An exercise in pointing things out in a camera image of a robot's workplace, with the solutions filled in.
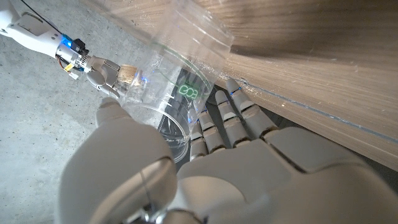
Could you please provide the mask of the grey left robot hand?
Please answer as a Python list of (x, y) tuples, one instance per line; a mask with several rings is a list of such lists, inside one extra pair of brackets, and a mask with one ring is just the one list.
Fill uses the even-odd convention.
[(177, 167), (153, 127), (105, 98), (66, 164), (56, 223), (396, 223), (397, 194), (362, 159), (304, 129), (278, 128), (235, 80)]

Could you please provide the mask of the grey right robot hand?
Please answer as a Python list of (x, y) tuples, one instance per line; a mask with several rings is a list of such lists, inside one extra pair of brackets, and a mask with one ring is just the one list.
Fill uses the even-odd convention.
[(118, 99), (119, 92), (115, 89), (120, 66), (108, 59), (92, 56), (85, 66), (88, 81), (103, 93)]

